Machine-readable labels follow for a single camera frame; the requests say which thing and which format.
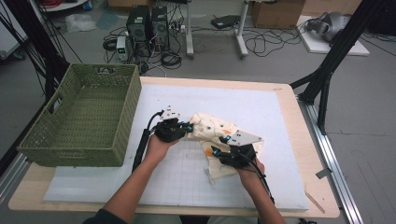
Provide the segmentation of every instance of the sleeve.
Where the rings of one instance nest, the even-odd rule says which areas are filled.
[[[104,209],[99,209],[94,217],[90,217],[82,224],[127,224],[124,220],[116,217]]]

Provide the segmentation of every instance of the desk leg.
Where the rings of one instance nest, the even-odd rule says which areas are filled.
[[[192,45],[192,33],[191,33],[191,14],[190,14],[191,0],[187,0],[187,32],[186,32],[186,46],[187,46],[187,57],[193,59],[194,47]]]
[[[245,19],[247,18],[248,12],[248,1],[244,0],[244,5],[242,5],[241,21],[239,22],[239,29],[235,30],[236,40],[238,41],[239,48],[241,49],[241,58],[248,56],[248,49],[245,45],[245,40],[242,37],[244,31]]]

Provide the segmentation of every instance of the person's left hand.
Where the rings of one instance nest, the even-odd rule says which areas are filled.
[[[176,144],[178,140],[170,143],[165,143],[158,138],[157,135],[153,134],[148,140],[148,148],[146,152],[145,162],[149,162],[151,165],[156,167],[163,158],[165,158],[169,147]]]

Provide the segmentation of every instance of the computer tower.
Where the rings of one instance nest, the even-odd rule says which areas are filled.
[[[152,9],[151,22],[153,34],[155,36],[155,49],[168,51],[169,46],[169,25],[166,7],[155,7]]]
[[[148,57],[150,55],[149,41],[154,37],[148,6],[132,6],[126,28],[131,39],[134,55]]]

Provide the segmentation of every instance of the basket handle hole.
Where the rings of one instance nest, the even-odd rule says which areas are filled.
[[[55,101],[52,103],[52,105],[49,108],[49,112],[51,114],[54,114],[59,109],[59,106],[62,104],[62,100],[63,99],[61,96],[58,96],[58,98],[55,99]]]
[[[116,72],[116,68],[115,67],[98,67],[96,68],[96,72],[98,74],[112,74]]]
[[[60,159],[85,159],[83,152],[57,152],[56,155]]]

